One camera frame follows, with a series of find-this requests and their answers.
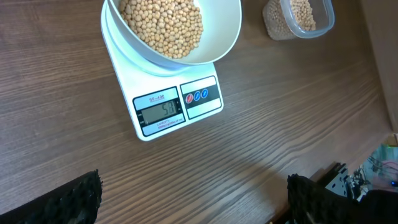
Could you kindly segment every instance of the digital display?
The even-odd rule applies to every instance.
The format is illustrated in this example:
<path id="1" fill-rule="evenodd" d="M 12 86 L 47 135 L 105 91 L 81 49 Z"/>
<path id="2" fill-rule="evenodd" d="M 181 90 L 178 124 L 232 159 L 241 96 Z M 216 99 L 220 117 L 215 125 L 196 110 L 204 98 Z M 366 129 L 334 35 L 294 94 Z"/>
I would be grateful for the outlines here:
<path id="1" fill-rule="evenodd" d="M 174 100 L 141 111 L 146 124 L 177 114 Z"/>

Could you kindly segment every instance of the clear plastic container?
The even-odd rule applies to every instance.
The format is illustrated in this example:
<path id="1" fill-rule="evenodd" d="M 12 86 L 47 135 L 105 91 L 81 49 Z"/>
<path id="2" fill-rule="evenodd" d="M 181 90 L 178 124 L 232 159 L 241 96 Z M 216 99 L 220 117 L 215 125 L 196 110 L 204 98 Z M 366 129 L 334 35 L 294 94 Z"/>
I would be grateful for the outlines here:
<path id="1" fill-rule="evenodd" d="M 304 3 L 307 5 L 309 3 L 309 10 L 302 6 Z M 315 22 L 315 26 L 311 29 L 308 29 L 308 26 L 304 29 L 294 16 L 295 13 L 301 16 L 303 10 L 307 13 L 304 16 L 305 23 L 308 24 L 309 21 L 307 16 Z M 319 37 L 335 24 L 335 13 L 330 0 L 270 0 L 264 7 L 262 15 L 268 34 L 274 40 Z"/>

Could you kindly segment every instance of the white scale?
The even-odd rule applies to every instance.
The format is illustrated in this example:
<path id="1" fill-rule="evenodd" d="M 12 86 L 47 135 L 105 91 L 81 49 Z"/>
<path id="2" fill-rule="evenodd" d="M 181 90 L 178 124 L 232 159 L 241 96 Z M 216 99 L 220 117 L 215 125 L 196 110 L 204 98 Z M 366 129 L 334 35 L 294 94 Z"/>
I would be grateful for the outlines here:
<path id="1" fill-rule="evenodd" d="M 223 110 L 214 64 L 170 69 L 146 60 L 120 34 L 107 1 L 101 30 L 139 139 L 153 140 Z"/>

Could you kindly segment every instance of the scale button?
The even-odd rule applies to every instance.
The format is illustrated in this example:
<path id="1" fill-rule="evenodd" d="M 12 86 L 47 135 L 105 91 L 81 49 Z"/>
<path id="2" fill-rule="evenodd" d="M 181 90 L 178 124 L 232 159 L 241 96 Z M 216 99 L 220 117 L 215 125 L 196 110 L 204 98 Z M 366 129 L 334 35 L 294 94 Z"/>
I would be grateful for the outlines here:
<path id="1" fill-rule="evenodd" d="M 203 99 L 206 98 L 208 94 L 209 94 L 209 92 L 208 92 L 207 89 L 204 89 L 204 90 L 201 91 L 201 97 L 202 97 Z"/>
<path id="2" fill-rule="evenodd" d="M 200 92 L 199 92 L 199 91 L 196 91 L 196 93 L 195 93 L 194 96 L 193 96 L 193 99 L 194 99 L 195 101 L 198 101 L 198 100 L 200 99 Z"/>
<path id="3" fill-rule="evenodd" d="M 193 100 L 192 93 L 188 94 L 187 97 L 185 97 L 185 102 L 187 102 L 188 104 L 190 104 L 192 100 Z"/>

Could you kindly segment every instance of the brown wooden surface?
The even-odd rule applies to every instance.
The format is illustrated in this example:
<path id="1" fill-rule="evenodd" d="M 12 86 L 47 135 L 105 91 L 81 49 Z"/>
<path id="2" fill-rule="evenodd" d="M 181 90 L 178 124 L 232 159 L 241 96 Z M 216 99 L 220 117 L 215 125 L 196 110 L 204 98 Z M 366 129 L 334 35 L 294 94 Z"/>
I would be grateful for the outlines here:
<path id="1" fill-rule="evenodd" d="M 361 0 L 393 127 L 398 133 L 398 1 Z"/>
<path id="2" fill-rule="evenodd" d="M 243 1 L 216 62 L 225 108 L 151 142 L 136 138 L 100 30 L 102 2 L 0 2 L 0 213 L 99 169 L 98 223 L 264 223 L 287 175 L 352 170 L 391 132 L 364 19 L 274 42 L 266 1 Z"/>

